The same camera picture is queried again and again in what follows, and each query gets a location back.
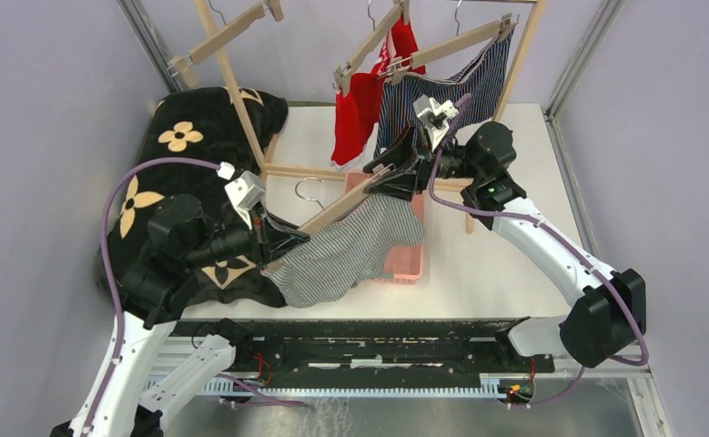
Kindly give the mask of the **grey striped underwear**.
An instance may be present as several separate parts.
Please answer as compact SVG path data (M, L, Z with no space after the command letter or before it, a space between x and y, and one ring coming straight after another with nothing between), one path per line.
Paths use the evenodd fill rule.
M394 248L419 246L425 236L410 202L372 195L264 269L264 275L290 307L330 303L363 280L376 279Z

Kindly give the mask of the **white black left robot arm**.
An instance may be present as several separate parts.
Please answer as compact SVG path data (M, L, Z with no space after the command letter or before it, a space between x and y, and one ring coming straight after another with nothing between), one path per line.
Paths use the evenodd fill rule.
M54 436L162 436L181 410L216 375L246 369L255 348L239 336L208 334L158 385L145 384L160 348L189 301L199 293L197 273L220 260L251 255L257 266L309 241L309 234L256 203L245 225L223 227L193 196L163 200L147 223L143 256L122 279L108 283L121 308L110 348L78 414Z

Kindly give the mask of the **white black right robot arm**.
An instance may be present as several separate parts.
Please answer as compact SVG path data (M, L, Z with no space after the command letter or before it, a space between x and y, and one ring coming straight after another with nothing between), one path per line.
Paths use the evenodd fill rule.
M407 126L363 171L387 174L374 194L410 199L426 192L445 207L467 213L509 241L562 294L564 316L526 318L500 333L494 359L517 371L531 356L568 355L586 368L612 360L644 366L646 285L634 269L616 269L559 231L511 177L513 133L495 121L481 124L463 146L452 133L438 145L431 130Z

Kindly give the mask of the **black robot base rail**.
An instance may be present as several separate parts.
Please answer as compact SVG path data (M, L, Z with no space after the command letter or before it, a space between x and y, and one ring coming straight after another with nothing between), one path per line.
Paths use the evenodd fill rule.
M555 371L552 355L517 355L504 320L184 320L151 370L159 380L207 334L236 346L225 373L269 396L503 398L503 381Z

